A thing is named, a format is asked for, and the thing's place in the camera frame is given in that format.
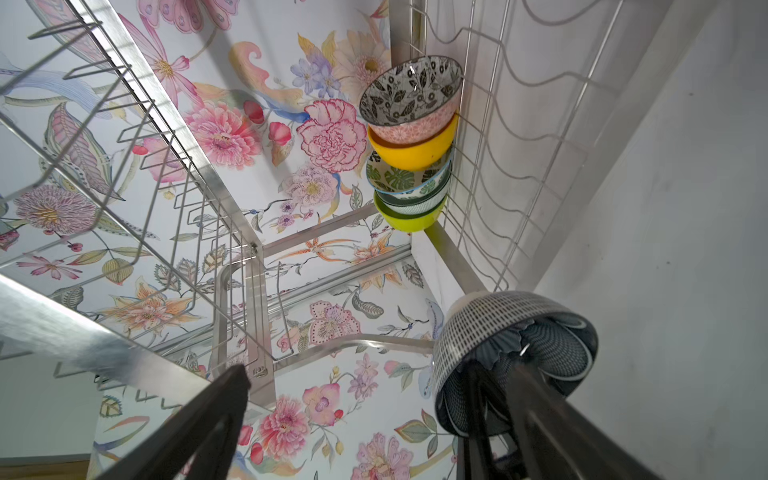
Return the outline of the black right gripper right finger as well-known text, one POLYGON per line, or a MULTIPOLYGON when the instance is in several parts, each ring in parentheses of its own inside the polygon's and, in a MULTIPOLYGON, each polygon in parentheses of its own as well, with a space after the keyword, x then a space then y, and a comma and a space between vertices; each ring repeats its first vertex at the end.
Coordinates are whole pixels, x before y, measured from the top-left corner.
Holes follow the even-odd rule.
POLYGON ((562 396, 538 368, 508 369, 506 391, 480 363, 461 374, 468 408, 467 436, 459 441, 459 479, 656 479, 562 396), (509 417, 517 451, 495 459, 485 418, 489 407, 509 417))

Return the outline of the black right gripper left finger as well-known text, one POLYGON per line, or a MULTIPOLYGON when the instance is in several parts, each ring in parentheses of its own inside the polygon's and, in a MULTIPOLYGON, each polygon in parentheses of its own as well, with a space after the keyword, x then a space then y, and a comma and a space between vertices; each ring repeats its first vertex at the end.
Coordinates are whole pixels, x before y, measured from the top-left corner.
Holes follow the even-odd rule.
POLYGON ((239 445, 250 382, 236 364, 166 424, 102 473, 102 479, 225 479, 239 445))

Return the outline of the dark blue floral bowl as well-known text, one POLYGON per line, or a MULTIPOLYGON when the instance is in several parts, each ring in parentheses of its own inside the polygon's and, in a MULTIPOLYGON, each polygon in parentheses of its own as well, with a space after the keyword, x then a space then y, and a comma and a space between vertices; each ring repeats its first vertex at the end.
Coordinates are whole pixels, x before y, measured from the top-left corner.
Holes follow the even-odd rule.
POLYGON ((585 317, 541 295, 466 295, 449 310, 433 350, 431 388, 438 422, 453 435, 468 435, 471 407, 461 375, 471 361, 505 390, 506 369, 528 360, 547 385, 567 397, 590 373, 598 346, 597 331, 585 317))

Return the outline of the lime green plastic bowl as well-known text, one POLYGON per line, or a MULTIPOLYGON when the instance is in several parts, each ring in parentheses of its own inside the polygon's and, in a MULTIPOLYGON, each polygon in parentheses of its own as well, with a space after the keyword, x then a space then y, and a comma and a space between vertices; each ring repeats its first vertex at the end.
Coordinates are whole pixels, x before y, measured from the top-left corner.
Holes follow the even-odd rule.
POLYGON ((447 200, 443 199, 437 206, 431 210, 417 215, 403 215, 390 209, 380 198, 378 193, 374 194, 374 205, 378 213, 383 217, 387 224, 394 230, 404 233, 414 233, 424 231, 431 227, 438 220, 447 200))

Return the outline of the pale teal ceramic bowl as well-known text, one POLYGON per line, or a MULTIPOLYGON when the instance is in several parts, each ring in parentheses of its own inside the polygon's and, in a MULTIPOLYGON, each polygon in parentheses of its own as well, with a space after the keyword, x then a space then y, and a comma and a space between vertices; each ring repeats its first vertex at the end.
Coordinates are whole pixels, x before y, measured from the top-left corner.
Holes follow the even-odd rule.
POLYGON ((449 183, 449 177, 445 177, 439 184, 431 182, 426 186, 426 193, 418 191, 415 197, 410 198, 384 193, 377 193, 377 196, 385 207, 399 215, 418 216, 432 211, 445 199, 449 183))

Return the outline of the green leaf pattern bowl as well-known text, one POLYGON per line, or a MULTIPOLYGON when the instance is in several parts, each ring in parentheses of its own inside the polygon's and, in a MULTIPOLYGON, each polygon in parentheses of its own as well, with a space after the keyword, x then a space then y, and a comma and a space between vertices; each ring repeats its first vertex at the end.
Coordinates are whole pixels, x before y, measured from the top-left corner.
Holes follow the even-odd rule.
POLYGON ((377 153, 372 153, 366 162, 368 183, 380 194, 412 198, 434 191, 443 179, 450 175, 454 149, 447 152, 424 170, 408 171, 390 166, 377 153))

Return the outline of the yellow plastic bowl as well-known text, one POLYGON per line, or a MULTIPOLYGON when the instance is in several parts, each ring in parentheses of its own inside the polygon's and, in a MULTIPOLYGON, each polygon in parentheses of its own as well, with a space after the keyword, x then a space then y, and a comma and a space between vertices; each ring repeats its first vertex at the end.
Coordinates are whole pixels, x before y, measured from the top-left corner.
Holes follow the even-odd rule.
POLYGON ((367 128, 368 140, 377 155, 389 166, 417 171, 427 169, 438 162, 454 142, 459 123, 455 113, 451 121, 431 138, 416 144, 394 144, 381 139, 370 127, 367 128))

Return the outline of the black white patterned bowl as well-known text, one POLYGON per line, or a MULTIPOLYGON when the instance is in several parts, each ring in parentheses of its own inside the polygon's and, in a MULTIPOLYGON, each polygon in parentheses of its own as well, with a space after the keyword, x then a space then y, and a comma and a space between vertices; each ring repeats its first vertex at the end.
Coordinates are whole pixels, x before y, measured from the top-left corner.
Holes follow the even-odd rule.
POLYGON ((358 111, 382 140, 421 143, 440 132, 459 109, 464 80, 458 61, 421 56, 387 70, 364 90, 358 111))

